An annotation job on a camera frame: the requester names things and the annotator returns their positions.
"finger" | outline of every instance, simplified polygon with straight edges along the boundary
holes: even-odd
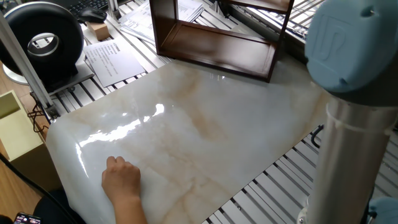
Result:
[[[109,156],[108,159],[106,160],[106,167],[109,167],[115,163],[116,163],[116,159],[113,156]]]
[[[104,172],[102,172],[102,182],[105,181],[105,173],[106,173],[106,170],[104,170]]]
[[[125,160],[123,159],[123,157],[118,156],[118,157],[116,158],[116,163],[118,163],[118,164],[123,164],[124,162],[125,162]]]
[[[134,167],[134,165],[132,165],[130,162],[126,162],[126,165],[127,165],[128,167]]]

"cardboard box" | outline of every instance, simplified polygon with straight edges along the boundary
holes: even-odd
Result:
[[[0,152],[20,172],[47,191],[62,187],[45,141],[14,91],[0,96]]]

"black cable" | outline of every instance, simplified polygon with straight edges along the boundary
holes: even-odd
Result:
[[[66,218],[70,221],[72,224],[77,224],[76,220],[69,214],[69,212],[64,208],[57,199],[55,199],[50,193],[48,193],[46,190],[44,190],[41,186],[36,184],[35,182],[31,181],[29,178],[27,178],[24,174],[19,172],[18,169],[16,169],[9,161],[6,159],[1,153],[0,153],[0,160],[10,169],[15,175],[17,175],[19,178],[21,178],[25,183],[30,185],[31,187],[37,189],[40,193],[45,195],[47,198],[49,198],[60,210],[61,212],[66,216]]]
[[[33,119],[33,131],[35,133],[41,133],[45,128],[49,128],[48,126],[44,125],[42,128],[39,127],[38,124],[36,124],[36,117],[38,116],[45,116],[45,118],[47,119],[47,121],[50,124],[50,120],[48,119],[48,117],[45,115],[44,110],[43,110],[43,106],[41,105],[41,103],[39,101],[37,101],[34,97],[33,100],[36,102],[35,106],[32,109],[32,112],[29,112],[27,114],[28,118],[32,118]]]
[[[317,148],[320,148],[320,145],[318,145],[318,144],[315,142],[315,137],[316,137],[317,134],[318,134],[320,131],[322,131],[322,130],[323,130],[323,125],[319,125],[319,126],[318,126],[318,129],[315,130],[315,131],[312,133],[312,136],[311,136],[311,143],[312,143],[315,147],[317,147]]]

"marble veining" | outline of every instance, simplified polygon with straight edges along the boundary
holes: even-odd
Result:
[[[289,56],[270,84],[175,60],[62,116],[47,144],[88,224],[115,223],[108,156],[141,169],[150,224],[201,223],[322,123],[327,100]]]

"white paper sheet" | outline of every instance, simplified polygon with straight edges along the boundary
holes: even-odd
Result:
[[[178,18],[182,21],[194,21],[203,10],[204,8],[200,2],[192,0],[178,1]],[[136,10],[123,16],[120,21],[124,31],[129,30],[131,35],[149,42],[155,41],[149,1],[144,2]]]
[[[135,56],[132,46],[117,40],[103,41],[83,49],[103,87],[145,72]]]

